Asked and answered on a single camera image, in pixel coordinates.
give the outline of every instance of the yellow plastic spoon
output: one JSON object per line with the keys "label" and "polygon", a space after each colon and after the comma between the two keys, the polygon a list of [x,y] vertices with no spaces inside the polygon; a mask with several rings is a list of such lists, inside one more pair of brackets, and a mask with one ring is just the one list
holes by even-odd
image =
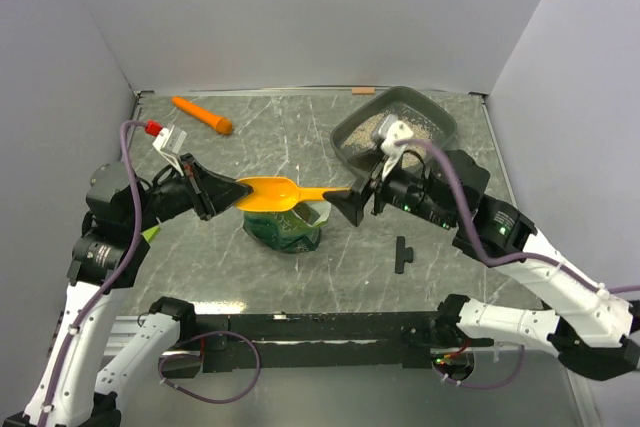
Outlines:
{"label": "yellow plastic spoon", "polygon": [[322,194],[348,188],[298,187],[287,177],[245,177],[237,182],[250,185],[253,192],[233,206],[246,212],[286,212],[296,204],[324,200]]}

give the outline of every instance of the gray tray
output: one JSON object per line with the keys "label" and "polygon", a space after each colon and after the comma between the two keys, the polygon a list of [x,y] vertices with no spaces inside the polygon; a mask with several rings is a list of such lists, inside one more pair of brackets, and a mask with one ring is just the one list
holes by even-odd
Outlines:
{"label": "gray tray", "polygon": [[[428,136],[428,140],[441,149],[447,148],[456,138],[456,121],[442,107],[409,87],[391,87],[360,107],[331,132],[331,147],[336,156],[355,175],[364,176],[380,160],[380,154],[373,149],[368,134],[388,114],[408,122],[414,137]],[[423,150],[411,148],[423,155],[426,162],[431,160]],[[422,167],[412,159],[405,156],[403,168],[419,174]]]}

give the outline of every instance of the white backdrop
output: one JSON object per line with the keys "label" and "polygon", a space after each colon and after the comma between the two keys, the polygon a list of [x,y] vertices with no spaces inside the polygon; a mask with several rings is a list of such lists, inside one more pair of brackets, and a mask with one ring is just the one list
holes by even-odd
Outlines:
{"label": "white backdrop", "polygon": [[[639,26],[640,0],[542,0],[489,96],[520,207],[610,287],[640,284]],[[638,425],[639,386],[593,384],[605,426]]]}
{"label": "white backdrop", "polygon": [[81,0],[0,0],[0,422],[38,386],[94,170],[134,96]]}
{"label": "white backdrop", "polygon": [[84,0],[136,90],[489,92],[539,0]]}

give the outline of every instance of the green bag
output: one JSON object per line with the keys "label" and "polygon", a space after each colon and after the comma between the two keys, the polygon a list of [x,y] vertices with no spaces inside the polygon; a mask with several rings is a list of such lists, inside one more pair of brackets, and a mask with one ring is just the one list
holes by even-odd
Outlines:
{"label": "green bag", "polygon": [[277,252],[311,252],[320,244],[320,227],[327,223],[330,213],[329,202],[303,202],[287,212],[245,212],[242,228]]}

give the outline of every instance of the table surface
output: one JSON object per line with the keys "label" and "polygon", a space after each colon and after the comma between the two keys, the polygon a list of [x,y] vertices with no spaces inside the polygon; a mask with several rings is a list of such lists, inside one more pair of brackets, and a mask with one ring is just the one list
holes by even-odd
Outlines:
{"label": "table surface", "polygon": [[[477,96],[426,93],[458,123],[458,145],[491,173],[487,193],[509,200],[484,105]],[[278,91],[187,97],[233,121],[231,136],[174,108],[171,98],[144,94],[137,116],[188,132],[183,152],[229,177],[283,175],[302,186],[345,186],[354,176],[335,157],[331,130],[371,99],[349,91]],[[137,129],[131,157],[150,179],[164,165]],[[333,209],[315,252],[281,254],[242,230],[242,212],[229,209],[203,222],[188,212],[162,224],[151,244],[124,315],[146,312],[163,295],[188,300],[202,314],[274,312],[399,312],[434,310],[450,293],[489,303],[539,308],[515,281],[465,257],[446,231],[397,209],[351,226]],[[415,260],[394,273],[396,236]]]}

